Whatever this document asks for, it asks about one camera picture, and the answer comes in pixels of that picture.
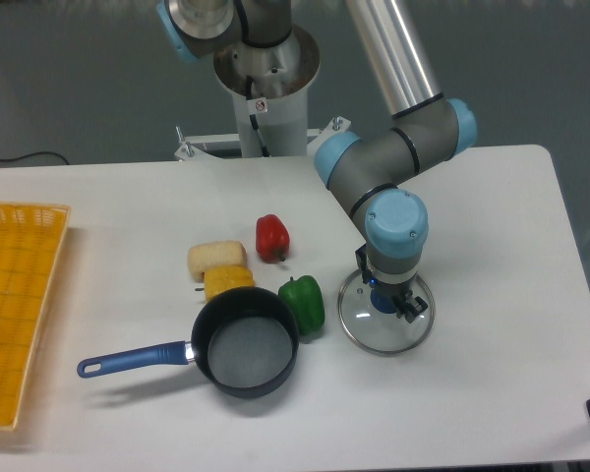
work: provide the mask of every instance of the saucepan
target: saucepan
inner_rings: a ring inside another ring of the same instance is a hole
[[[194,362],[221,391],[240,398],[271,393],[291,374],[299,332],[288,305],[260,287],[240,287],[201,309],[190,341],[175,341],[85,359],[84,379],[155,364]]]

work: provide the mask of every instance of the yellow basket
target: yellow basket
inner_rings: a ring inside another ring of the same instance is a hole
[[[0,429],[13,430],[69,206],[0,203]]]

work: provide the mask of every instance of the pepper stem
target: pepper stem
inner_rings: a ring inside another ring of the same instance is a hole
[[[286,257],[284,256],[284,253],[282,253],[281,251],[273,251],[273,255],[276,256],[281,263],[286,261]]]

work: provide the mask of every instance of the pan handle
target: pan handle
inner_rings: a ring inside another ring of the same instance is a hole
[[[166,344],[85,359],[77,366],[77,374],[83,379],[89,379],[155,364],[184,365],[193,360],[194,354],[190,342],[167,342]]]

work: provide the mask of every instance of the gray floor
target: gray floor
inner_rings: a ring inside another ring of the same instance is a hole
[[[74,164],[169,160],[176,124],[187,135],[234,132],[209,60],[177,60],[155,3],[0,5],[0,157],[50,149]],[[293,3],[323,57],[310,126],[342,114],[364,138],[386,129],[382,96],[343,2]],[[410,6],[444,92],[478,117],[478,145],[551,152],[590,285],[590,0]]]

